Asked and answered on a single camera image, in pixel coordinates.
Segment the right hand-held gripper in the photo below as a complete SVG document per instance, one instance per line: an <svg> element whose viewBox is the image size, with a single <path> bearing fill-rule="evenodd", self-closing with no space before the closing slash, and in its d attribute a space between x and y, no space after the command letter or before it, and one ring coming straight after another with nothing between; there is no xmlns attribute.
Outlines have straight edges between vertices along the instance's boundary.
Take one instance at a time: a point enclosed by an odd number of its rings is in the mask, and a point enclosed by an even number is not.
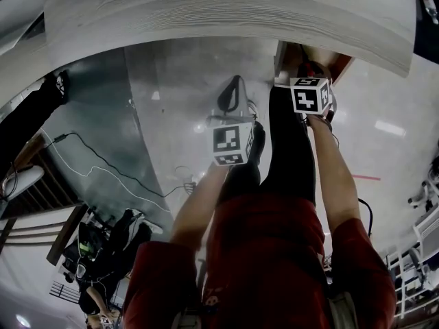
<svg viewBox="0 0 439 329"><path fill-rule="evenodd" d="M314 61L304 61L298 67L296 77L289 79L294 111L300 114L333 116L337 101L332 80L324 69Z"/></svg>

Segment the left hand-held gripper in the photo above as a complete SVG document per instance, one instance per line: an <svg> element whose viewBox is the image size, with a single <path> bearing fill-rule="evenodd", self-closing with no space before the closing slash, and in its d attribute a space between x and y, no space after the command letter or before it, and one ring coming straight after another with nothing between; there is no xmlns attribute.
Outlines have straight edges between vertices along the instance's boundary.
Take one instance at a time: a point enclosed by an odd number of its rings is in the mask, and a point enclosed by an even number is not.
<svg viewBox="0 0 439 329"><path fill-rule="evenodd" d="M256 104L239 75L220 89L206 118L208 148L218 166L259 163L265 131Z"/></svg>

